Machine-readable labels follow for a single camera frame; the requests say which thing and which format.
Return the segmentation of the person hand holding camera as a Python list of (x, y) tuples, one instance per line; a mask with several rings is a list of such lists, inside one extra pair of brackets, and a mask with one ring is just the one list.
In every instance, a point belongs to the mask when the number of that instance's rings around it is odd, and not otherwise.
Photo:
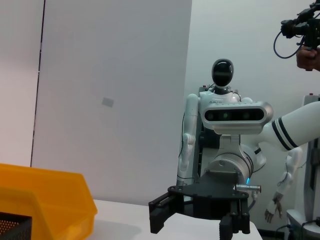
[(296, 53), (296, 65), (306, 71), (320, 71), (320, 48), (309, 49), (306, 46)]

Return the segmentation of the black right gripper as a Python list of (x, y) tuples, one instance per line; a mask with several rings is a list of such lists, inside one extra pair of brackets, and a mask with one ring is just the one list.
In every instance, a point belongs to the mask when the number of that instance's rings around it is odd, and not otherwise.
[(236, 172), (206, 172), (194, 184), (171, 186), (168, 192), (148, 203), (149, 225), (158, 234), (176, 213), (205, 220), (220, 220), (219, 239), (251, 233), (248, 194), (235, 189)]

